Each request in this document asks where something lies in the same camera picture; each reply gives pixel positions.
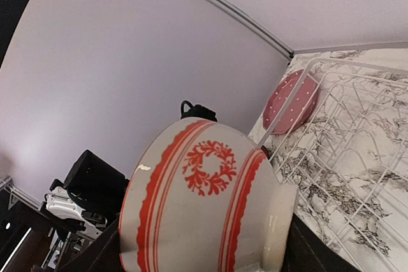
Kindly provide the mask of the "white red patterned bowl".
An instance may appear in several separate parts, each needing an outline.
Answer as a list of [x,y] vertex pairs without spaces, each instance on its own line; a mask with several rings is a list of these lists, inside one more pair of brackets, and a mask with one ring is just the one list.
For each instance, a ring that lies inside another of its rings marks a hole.
[[241,132],[184,118],[135,168],[120,212],[125,271],[280,271],[298,195]]

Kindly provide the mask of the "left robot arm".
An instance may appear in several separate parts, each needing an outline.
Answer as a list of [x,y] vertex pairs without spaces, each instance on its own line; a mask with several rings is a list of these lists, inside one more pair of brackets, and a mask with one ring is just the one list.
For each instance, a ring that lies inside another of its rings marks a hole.
[[151,228],[152,215],[164,176],[181,146],[207,121],[216,121],[216,113],[200,104],[182,101],[181,117],[199,117],[188,125],[161,152],[161,160],[149,168],[139,164],[131,179],[86,150],[74,163],[65,181],[54,180],[41,209],[56,225],[60,239],[69,232],[95,239],[115,219],[121,235],[132,225]]

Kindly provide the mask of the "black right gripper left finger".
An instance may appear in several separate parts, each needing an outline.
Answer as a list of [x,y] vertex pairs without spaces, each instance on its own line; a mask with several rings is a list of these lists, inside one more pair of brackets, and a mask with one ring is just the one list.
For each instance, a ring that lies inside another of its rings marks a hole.
[[120,262],[119,217],[80,255],[57,271],[123,271]]

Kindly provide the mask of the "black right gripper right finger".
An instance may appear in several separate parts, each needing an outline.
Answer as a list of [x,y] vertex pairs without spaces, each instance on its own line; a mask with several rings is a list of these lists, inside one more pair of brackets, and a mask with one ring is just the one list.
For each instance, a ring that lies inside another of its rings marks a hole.
[[327,247],[299,217],[293,215],[282,271],[350,272],[358,269]]

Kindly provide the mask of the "pink dotted scalloped plate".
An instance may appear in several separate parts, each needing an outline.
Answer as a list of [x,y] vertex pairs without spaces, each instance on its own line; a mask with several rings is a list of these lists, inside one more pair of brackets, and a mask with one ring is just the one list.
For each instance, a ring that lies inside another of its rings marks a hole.
[[[270,124],[276,119],[278,112],[289,99],[289,95],[295,88],[298,80],[304,70],[299,69],[290,73],[275,89],[275,92],[269,98],[262,115],[263,129],[267,130]],[[286,134],[291,130],[294,132],[312,115],[319,97],[317,82],[308,74],[294,98],[289,103],[283,116],[278,120],[271,135]]]

